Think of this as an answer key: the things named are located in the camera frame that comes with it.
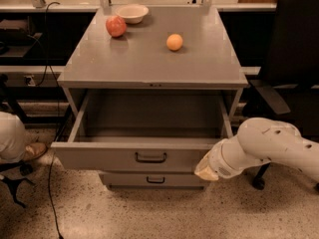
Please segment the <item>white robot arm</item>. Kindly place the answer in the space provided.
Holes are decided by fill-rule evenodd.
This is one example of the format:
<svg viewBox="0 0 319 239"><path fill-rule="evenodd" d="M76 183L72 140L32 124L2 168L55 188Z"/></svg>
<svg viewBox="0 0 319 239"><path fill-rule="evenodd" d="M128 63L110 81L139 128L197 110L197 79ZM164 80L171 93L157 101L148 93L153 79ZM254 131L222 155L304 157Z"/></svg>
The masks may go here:
<svg viewBox="0 0 319 239"><path fill-rule="evenodd" d="M216 181L270 162L295 168L319 181L319 143L303 138L291 123L264 118L247 119L235 136L215 144L194 174Z"/></svg>

